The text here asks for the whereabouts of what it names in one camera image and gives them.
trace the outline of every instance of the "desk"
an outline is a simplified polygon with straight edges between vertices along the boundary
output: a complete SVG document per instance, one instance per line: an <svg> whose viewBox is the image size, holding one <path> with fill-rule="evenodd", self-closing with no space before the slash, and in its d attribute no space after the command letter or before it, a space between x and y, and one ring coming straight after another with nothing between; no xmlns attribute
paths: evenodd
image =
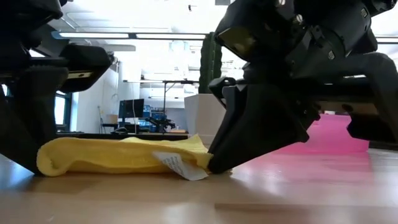
<svg viewBox="0 0 398 224"><path fill-rule="evenodd" d="M129 137L137 137L143 140L169 140L178 141L188 138L187 134L162 134L162 133L140 133L140 134L88 134L88 133L57 133L58 138L71 137L71 138L83 138L83 139L112 139L122 140Z"/></svg>
<svg viewBox="0 0 398 224"><path fill-rule="evenodd" d="M174 174L32 177L0 157L7 224L396 224L398 154L273 152L189 182Z"/></svg>
<svg viewBox="0 0 398 224"><path fill-rule="evenodd" d="M113 128L113 131L119 127L119 124L102 124L104 128Z"/></svg>

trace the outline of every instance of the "robotic arm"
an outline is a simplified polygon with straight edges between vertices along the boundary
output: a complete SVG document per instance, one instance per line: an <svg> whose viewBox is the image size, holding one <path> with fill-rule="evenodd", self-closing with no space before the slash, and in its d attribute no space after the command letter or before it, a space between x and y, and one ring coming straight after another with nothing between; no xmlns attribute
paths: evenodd
<svg viewBox="0 0 398 224"><path fill-rule="evenodd" d="M226 114L210 147L209 170L221 173L306 142L319 110L348 112L352 122L347 129L354 138L398 141L398 73L389 57L375 52L371 30L371 17L395 3L232 3L217 27L216 41L247 64L243 80L210 83Z"/></svg>
<svg viewBox="0 0 398 224"><path fill-rule="evenodd" d="M210 90L226 108L209 170L221 173L308 140L319 110L346 111L354 138L398 141L398 73L375 53L371 17L397 0L236 0L216 41L247 61L244 79ZM0 153L40 174L40 146L56 138L54 98L91 87L111 65L104 49L68 45L59 57L32 58L34 31L62 16L61 0L6 0L0 17ZM352 78L364 75L364 78Z"/></svg>
<svg viewBox="0 0 398 224"><path fill-rule="evenodd" d="M109 68L101 47L68 45L59 57L33 58L40 44L35 30L62 17L61 0L6 0L0 9L0 154L30 171L40 146L56 138L55 92L89 89Z"/></svg>

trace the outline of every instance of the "screw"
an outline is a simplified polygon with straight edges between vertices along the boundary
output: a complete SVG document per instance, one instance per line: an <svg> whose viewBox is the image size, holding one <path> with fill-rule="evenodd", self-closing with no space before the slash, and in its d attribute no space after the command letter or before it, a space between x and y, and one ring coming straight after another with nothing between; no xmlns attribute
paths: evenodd
<svg viewBox="0 0 398 224"><path fill-rule="evenodd" d="M366 9L362 9L361 10L361 14L362 16L365 18L366 16L368 16L368 12L366 12Z"/></svg>
<svg viewBox="0 0 398 224"><path fill-rule="evenodd" d="M285 3L286 3L286 0L277 0L276 1L276 7L284 6Z"/></svg>
<svg viewBox="0 0 398 224"><path fill-rule="evenodd" d="M300 15L300 14L298 14L298 15L296 16L295 20L296 20L297 22L303 22L303 16Z"/></svg>
<svg viewBox="0 0 398 224"><path fill-rule="evenodd" d="M329 51L328 58L329 58L330 60L333 60L333 59L335 59L335 53L333 53L333 51L332 51L332 50L331 50L331 51Z"/></svg>

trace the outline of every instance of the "green plant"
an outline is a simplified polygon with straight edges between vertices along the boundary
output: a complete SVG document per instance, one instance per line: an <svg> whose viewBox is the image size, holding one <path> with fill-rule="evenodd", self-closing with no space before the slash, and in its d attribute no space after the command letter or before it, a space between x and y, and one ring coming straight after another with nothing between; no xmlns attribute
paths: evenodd
<svg viewBox="0 0 398 224"><path fill-rule="evenodd" d="M211 93L209 83L221 76L221 46L215 42L214 32L206 35L200 50L199 93Z"/></svg>

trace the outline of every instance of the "computer monitor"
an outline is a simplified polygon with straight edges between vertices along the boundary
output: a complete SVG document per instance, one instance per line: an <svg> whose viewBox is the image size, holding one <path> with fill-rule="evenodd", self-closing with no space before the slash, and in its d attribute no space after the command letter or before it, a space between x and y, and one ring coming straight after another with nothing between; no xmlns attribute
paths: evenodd
<svg viewBox="0 0 398 224"><path fill-rule="evenodd" d="M142 118L144 116L144 99L121 100L119 118Z"/></svg>

